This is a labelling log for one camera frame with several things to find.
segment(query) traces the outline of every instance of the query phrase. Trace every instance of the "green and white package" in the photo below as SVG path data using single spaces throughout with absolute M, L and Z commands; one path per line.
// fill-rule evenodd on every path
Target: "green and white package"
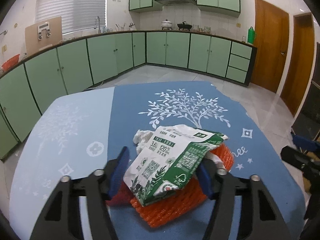
M 180 124 L 159 126 L 124 174 L 124 182 L 142 206 L 182 189 L 205 154 L 228 137 Z

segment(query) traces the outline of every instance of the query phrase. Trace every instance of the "white pot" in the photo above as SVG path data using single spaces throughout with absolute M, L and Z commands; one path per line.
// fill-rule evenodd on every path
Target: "white pot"
M 162 28 L 172 28 L 172 22 L 165 20 L 161 23 Z

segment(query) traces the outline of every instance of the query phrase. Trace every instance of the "qr code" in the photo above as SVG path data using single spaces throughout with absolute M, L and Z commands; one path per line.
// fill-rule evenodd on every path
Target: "qr code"
M 188 169 L 191 169 L 193 165 L 198 160 L 198 156 L 186 151 L 186 153 L 183 155 L 183 157 L 178 161 L 178 164 L 185 166 Z
M 146 167 L 146 169 L 144 170 L 146 173 L 148 173 L 149 175 L 152 175 L 160 166 L 160 164 L 156 163 L 155 161 L 151 161 L 148 166 Z

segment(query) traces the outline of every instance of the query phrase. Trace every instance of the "window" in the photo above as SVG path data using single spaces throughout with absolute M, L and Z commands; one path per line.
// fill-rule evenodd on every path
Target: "window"
M 97 16 L 106 25 L 106 0 L 37 0 L 36 22 L 62 17 L 62 33 L 94 27 Z

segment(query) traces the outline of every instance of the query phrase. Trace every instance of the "drawer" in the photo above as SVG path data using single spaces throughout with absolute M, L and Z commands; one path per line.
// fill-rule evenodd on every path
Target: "drawer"
M 230 78 L 232 80 L 244 83 L 246 76 L 246 71 L 242 71 L 233 67 L 228 67 L 226 78 Z
M 251 51 L 252 51 L 252 48 L 247 45 L 237 43 L 237 42 L 232 42 L 232 48 L 231 48 L 232 54 L 250 59 Z
M 229 60 L 229 66 L 235 67 L 244 71 L 248 70 L 250 60 L 239 57 L 236 55 L 231 54 L 230 55 L 230 60 Z

